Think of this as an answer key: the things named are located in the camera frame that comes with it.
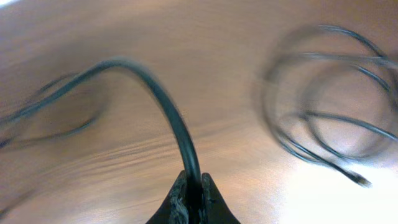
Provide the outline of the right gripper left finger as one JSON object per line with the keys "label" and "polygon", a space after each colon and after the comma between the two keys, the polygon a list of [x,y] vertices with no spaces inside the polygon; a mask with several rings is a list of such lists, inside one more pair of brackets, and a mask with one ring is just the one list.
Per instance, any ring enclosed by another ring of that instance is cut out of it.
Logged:
{"label": "right gripper left finger", "polygon": [[146,224],[188,224],[186,194],[187,179],[183,170],[177,176],[159,209]]}

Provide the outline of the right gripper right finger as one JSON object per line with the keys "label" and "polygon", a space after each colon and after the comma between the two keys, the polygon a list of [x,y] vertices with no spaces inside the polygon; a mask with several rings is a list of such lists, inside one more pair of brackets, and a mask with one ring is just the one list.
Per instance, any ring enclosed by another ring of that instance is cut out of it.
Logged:
{"label": "right gripper right finger", "polygon": [[228,208],[209,173],[201,175],[203,189],[203,223],[206,224],[240,224]]}

